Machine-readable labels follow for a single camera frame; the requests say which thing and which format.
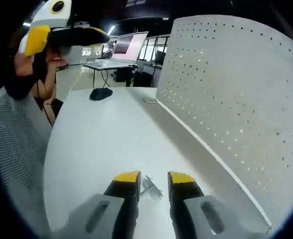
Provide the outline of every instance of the monitor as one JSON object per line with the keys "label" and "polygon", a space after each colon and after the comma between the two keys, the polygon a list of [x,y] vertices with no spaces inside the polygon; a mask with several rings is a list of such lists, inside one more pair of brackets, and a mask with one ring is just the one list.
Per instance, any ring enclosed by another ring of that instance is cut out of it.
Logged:
{"label": "monitor", "polygon": [[114,48],[112,59],[136,61],[148,32],[137,32],[120,36]]}
{"label": "monitor", "polygon": [[157,51],[155,55],[155,60],[154,63],[163,65],[164,63],[164,58],[165,58],[166,53],[162,51]]}

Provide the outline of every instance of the laptop screen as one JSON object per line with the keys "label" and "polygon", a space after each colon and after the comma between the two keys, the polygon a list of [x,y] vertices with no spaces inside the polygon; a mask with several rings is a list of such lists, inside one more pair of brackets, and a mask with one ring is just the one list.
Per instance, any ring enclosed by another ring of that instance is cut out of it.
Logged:
{"label": "laptop screen", "polygon": [[112,59],[136,61],[146,36],[147,32],[120,36],[117,40]]}

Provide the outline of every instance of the laptop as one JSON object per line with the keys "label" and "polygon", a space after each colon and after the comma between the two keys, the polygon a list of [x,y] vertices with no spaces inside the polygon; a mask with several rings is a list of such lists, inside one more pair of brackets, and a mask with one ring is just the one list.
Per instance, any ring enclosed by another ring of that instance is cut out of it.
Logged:
{"label": "laptop", "polygon": [[111,59],[98,59],[84,66],[96,70],[136,67],[136,60],[140,54],[147,33],[146,31],[120,36]]}

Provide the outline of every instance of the mesh chair back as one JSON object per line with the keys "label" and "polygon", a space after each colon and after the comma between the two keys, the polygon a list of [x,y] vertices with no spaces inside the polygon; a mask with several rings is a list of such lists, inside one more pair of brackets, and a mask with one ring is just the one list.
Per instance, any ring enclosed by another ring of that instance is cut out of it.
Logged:
{"label": "mesh chair back", "polygon": [[43,168],[51,128],[31,95],[18,101],[0,89],[0,175],[15,208],[39,236],[50,232]]}

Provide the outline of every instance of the white desk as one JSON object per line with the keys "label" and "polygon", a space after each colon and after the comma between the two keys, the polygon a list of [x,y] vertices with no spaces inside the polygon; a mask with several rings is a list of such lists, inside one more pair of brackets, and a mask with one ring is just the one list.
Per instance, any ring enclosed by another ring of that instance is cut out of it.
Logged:
{"label": "white desk", "polygon": [[133,170],[153,178],[164,195],[141,196],[134,238],[175,238],[168,199],[171,170],[193,176],[205,194],[234,209],[249,228],[266,230],[246,194],[195,138],[158,103],[143,102],[154,98],[156,89],[112,90],[102,101],[90,101],[90,89],[70,92],[59,112],[44,169],[52,230],[65,225],[70,211],[86,199],[103,194],[114,176]]}
{"label": "white desk", "polygon": [[120,68],[136,68],[136,64],[129,64],[125,62],[108,62],[108,59],[98,59],[95,62],[90,62],[84,64],[85,67],[97,70],[97,71],[104,71],[104,70],[114,70]]}

